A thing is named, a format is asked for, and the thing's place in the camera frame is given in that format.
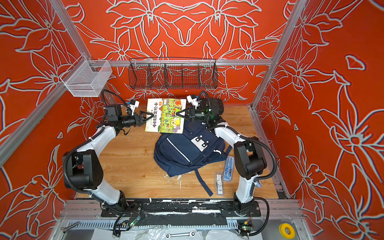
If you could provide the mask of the Chinese history picture book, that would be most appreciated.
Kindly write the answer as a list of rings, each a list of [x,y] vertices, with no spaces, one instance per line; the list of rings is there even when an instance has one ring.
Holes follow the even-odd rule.
[[[185,99],[148,99],[147,112],[154,116],[146,123],[146,132],[182,134],[184,119],[177,112],[185,110]]]

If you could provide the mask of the navy blue student backpack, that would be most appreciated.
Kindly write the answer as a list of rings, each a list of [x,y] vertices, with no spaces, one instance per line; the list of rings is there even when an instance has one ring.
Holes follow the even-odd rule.
[[[201,122],[185,121],[181,134],[163,133],[155,144],[154,160],[169,177],[195,172],[211,197],[213,192],[202,179],[199,168],[227,159],[232,147],[205,128]]]

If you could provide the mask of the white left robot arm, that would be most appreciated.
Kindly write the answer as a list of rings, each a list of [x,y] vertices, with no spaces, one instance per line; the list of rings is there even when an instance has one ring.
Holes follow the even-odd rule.
[[[140,127],[154,114],[140,111],[135,105],[112,104],[105,107],[102,122],[87,141],[63,155],[66,188],[87,194],[103,206],[118,214],[131,213],[137,204],[129,205],[125,194],[113,188],[105,179],[99,156],[104,148],[125,128]]]

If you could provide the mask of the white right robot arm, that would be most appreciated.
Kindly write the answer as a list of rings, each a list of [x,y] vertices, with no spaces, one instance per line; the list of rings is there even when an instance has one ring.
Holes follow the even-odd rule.
[[[277,160],[273,151],[257,137],[247,137],[221,117],[223,101],[216,98],[187,96],[191,106],[177,112],[185,120],[199,121],[203,126],[223,139],[234,150],[235,167],[240,175],[238,189],[234,193],[234,209],[239,216],[250,212],[257,181],[273,177],[277,171]]]

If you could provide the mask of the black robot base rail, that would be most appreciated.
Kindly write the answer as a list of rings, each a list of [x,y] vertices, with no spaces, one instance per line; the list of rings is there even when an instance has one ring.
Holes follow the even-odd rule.
[[[222,217],[260,217],[259,204],[252,201],[245,212],[236,212],[240,207],[233,199],[129,199],[129,206],[135,209],[130,216],[147,215],[183,215],[183,214],[214,214]]]

